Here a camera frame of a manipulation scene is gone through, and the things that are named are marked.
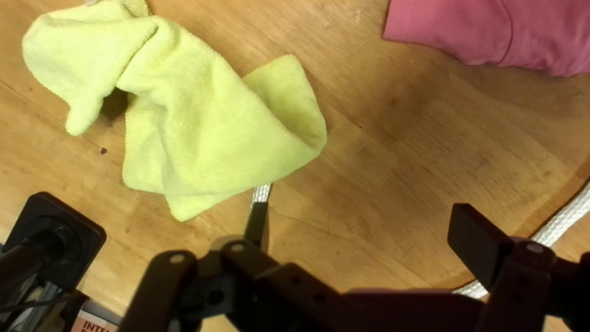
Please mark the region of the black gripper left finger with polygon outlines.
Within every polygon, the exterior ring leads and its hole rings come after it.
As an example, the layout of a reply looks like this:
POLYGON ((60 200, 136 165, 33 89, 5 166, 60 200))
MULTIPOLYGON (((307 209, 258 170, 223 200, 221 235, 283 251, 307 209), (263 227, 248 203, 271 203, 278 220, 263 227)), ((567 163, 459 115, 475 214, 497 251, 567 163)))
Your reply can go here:
POLYGON ((254 203, 247 220, 245 238, 252 242, 256 248, 267 246, 267 222, 267 205, 254 203))

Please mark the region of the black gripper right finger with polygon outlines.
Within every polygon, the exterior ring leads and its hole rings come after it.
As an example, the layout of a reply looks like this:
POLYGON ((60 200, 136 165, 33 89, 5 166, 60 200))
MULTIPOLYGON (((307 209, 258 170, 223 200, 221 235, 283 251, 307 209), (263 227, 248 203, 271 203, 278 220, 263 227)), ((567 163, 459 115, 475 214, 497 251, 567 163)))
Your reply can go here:
POLYGON ((449 214, 446 242, 473 281, 457 294, 486 294, 514 242, 486 216, 468 203, 455 203, 449 214))

